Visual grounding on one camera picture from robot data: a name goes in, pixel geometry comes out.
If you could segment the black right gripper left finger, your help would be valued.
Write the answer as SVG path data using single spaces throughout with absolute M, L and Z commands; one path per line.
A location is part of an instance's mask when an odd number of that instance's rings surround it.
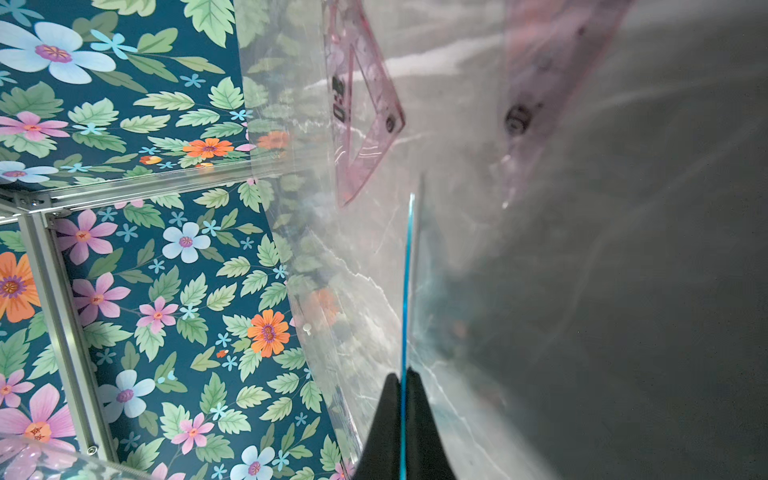
M 400 478 L 401 385 L 390 373 L 383 385 L 379 403 L 354 480 L 398 480 Z

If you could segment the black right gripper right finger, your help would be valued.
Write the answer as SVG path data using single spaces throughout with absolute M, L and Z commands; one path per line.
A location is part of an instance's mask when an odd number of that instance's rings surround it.
M 406 371 L 406 478 L 457 479 L 445 453 L 421 376 L 412 368 Z

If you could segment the teal ruler set pouch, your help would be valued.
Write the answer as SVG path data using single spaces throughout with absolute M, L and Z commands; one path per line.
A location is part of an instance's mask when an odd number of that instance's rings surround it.
M 425 178 L 414 196 L 406 348 L 429 401 L 431 445 L 441 447 L 458 479 L 557 478 L 515 423 L 523 407 L 482 363 L 491 313 L 451 266 Z

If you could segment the teal protractor ruler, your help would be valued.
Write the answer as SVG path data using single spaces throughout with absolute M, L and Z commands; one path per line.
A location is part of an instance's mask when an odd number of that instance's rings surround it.
M 408 201 L 408 219 L 405 242 L 404 257 L 404 275 L 403 275 L 403 293 L 402 293 L 402 330 L 401 330 L 401 369 L 400 369 L 400 429 L 399 429 L 399 471 L 398 479 L 407 479 L 407 459 L 406 459 L 406 441 L 407 441 L 407 369 L 408 369 L 408 340 L 409 340 L 409 311 L 410 311 L 410 291 L 411 291 L 411 264 L 413 252 L 413 235 L 415 224 L 415 203 L 416 194 L 411 193 Z

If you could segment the purple protractor ruler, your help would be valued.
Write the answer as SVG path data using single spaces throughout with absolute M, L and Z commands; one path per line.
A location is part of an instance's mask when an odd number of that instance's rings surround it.
M 523 190 L 570 97 L 609 45 L 632 3 L 509 1 L 502 86 L 504 206 Z

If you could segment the purple triangle ruler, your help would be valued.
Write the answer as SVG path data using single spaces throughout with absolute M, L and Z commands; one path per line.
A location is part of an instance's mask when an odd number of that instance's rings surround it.
M 405 127 L 405 114 L 360 1 L 322 3 L 338 204 L 362 191 Z

